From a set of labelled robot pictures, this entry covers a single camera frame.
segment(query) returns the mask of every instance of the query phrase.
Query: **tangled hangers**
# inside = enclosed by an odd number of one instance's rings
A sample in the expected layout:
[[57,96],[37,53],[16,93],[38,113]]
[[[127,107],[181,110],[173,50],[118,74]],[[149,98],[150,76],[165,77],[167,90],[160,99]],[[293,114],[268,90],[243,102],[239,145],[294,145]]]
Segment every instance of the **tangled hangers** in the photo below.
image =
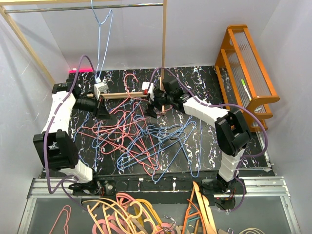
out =
[[[110,111],[110,114],[121,114],[121,117],[117,121],[117,124],[108,126],[105,125],[103,121],[95,121],[93,127],[88,128],[80,126],[78,128],[79,130],[77,130],[77,132],[75,133],[75,137],[77,133],[81,133],[82,135],[93,138],[92,148],[94,148],[96,152],[93,165],[95,171],[97,171],[98,161],[103,160],[103,156],[110,155],[115,151],[120,151],[121,156],[117,159],[116,162],[116,166],[120,173],[122,173],[126,168],[130,166],[140,164],[143,166],[145,172],[152,177],[152,180],[154,182],[158,182],[162,178],[162,176],[168,171],[170,165],[173,163],[174,159],[182,150],[188,161],[192,176],[197,177],[200,170],[201,141],[199,155],[197,153],[195,154],[197,162],[196,176],[193,175],[191,170],[193,159],[187,156],[183,147],[191,132],[193,132],[196,123],[192,121],[191,118],[189,118],[185,124],[177,124],[171,127],[156,128],[153,125],[148,125],[146,121],[147,118],[144,117],[144,111],[141,106],[142,101],[146,100],[141,98],[131,98],[129,88],[126,83],[126,79],[129,76],[132,76],[133,80],[138,82],[134,74],[125,74],[123,82],[125,85],[125,90],[127,92],[127,98],[117,107]],[[132,107],[131,111],[125,110],[125,107],[128,105]],[[190,124],[193,127],[190,133],[186,135],[184,130]],[[86,130],[91,130],[92,134],[86,133]],[[125,140],[129,140],[130,143],[128,146],[125,146]],[[164,146],[164,143],[168,140],[171,142],[171,144],[169,146]],[[176,143],[180,144],[179,150],[176,152],[173,159],[168,163],[167,168],[163,170],[163,173],[157,179],[155,179],[154,176],[156,175],[156,172],[160,169],[160,164],[158,161],[159,154],[163,154],[166,149]]]
[[[93,234],[96,234],[97,230],[99,230],[101,234],[111,234],[111,229],[118,234],[149,234],[150,232],[145,230],[144,224],[148,224],[150,226],[152,231],[151,234],[164,234],[164,229],[170,230],[173,228],[173,225],[169,223],[161,223],[160,225],[156,225],[151,215],[142,206],[142,204],[128,194],[118,193],[116,198],[117,201],[113,201],[108,198],[102,198],[101,200],[88,200],[83,202],[96,202],[93,207],[87,205],[88,212],[95,222],[92,228]],[[98,207],[98,205],[102,205],[104,214],[104,219],[101,220],[97,220],[97,215],[93,214],[93,211],[96,207]],[[138,208],[138,213],[128,213],[128,208],[130,207]],[[107,211],[110,209],[114,211],[112,215],[107,214]],[[138,222],[138,219],[143,216],[143,225],[141,225]],[[178,227],[175,227],[175,231],[170,230],[170,233],[181,234],[181,231]]]

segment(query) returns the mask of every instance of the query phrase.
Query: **white wall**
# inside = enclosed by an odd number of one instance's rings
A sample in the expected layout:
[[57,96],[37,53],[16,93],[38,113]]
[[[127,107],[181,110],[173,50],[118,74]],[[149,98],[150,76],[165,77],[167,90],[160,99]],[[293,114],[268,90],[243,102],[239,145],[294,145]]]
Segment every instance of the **white wall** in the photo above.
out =
[[32,143],[50,111],[51,87],[0,16],[1,233],[16,233],[42,165]]
[[258,49],[280,95],[271,105],[269,155],[284,176],[303,233],[312,210],[312,1],[282,0],[262,33]]
[[[34,9],[36,5],[6,6],[7,10]],[[65,82],[70,70],[41,13],[11,14],[56,83]]]
[[[157,2],[120,0],[95,5]],[[279,0],[168,0],[165,65],[213,65],[226,27],[247,24],[257,42]],[[45,7],[82,6],[52,4]],[[108,9],[96,10],[104,19]],[[162,7],[113,9],[114,19],[105,69],[153,68],[161,65]],[[97,63],[98,26],[91,10],[42,13],[71,68],[81,54]],[[109,24],[102,26],[102,54]]]

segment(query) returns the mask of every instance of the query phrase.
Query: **hook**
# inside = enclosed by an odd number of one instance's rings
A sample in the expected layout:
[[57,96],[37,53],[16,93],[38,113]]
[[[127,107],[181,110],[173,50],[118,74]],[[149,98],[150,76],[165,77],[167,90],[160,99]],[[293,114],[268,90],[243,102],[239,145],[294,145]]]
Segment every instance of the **hook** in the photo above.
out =
[[176,221],[168,215],[164,215],[165,219],[171,219],[172,225],[169,228],[162,228],[165,232],[173,232],[176,229]]
[[233,234],[233,233],[234,233],[234,231],[233,231],[233,229],[232,229],[232,228],[229,228],[227,233],[229,233],[229,234]]

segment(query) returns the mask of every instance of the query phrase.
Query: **metal rod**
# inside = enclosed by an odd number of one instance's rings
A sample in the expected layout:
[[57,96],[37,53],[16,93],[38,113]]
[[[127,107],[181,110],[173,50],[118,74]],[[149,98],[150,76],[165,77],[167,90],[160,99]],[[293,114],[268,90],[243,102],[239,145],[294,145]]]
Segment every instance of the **metal rod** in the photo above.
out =
[[[94,6],[94,9],[107,9],[107,8],[128,8],[128,7],[144,7],[144,6],[163,6],[163,3],[140,3],[140,4],[127,4],[127,5],[107,5],[107,6]],[[47,12],[47,11],[74,11],[74,10],[90,10],[91,6],[77,6],[77,7],[59,7],[59,8],[42,8],[42,9],[28,9],[28,10],[5,10],[6,14],[12,13],[29,13],[29,12]]]

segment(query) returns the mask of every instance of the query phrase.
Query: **black bracket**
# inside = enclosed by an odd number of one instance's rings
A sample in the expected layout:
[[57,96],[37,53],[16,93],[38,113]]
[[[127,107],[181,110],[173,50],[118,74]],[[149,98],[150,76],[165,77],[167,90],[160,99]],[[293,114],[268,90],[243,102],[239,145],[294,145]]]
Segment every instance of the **black bracket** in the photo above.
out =
[[[240,178],[239,180],[243,183],[245,188],[244,180]],[[242,185],[236,179],[225,182],[219,175],[217,175],[217,179],[203,179],[199,188],[201,193],[204,195],[225,194],[228,190],[233,191],[234,189],[236,191],[235,194],[243,194],[244,192]]]
[[215,122],[215,131],[220,149],[227,155],[236,156],[251,140],[251,132],[242,112],[233,108]]
[[97,195],[100,192],[100,187],[97,182],[95,171],[93,171],[92,178],[93,179],[87,183],[74,183],[69,185],[68,188],[73,190],[73,195]]
[[190,98],[190,94],[183,92],[183,89],[176,79],[165,78],[162,84],[165,91],[154,88],[154,100],[149,99],[145,114],[157,118],[154,108],[156,107],[158,110],[162,111],[162,106],[165,105],[172,105],[175,110],[185,114],[183,104]]
[[[45,132],[34,135],[33,142],[44,167],[43,139]],[[49,168],[58,171],[62,168],[75,168],[78,163],[78,149],[67,132],[58,130],[49,133],[47,140]]]

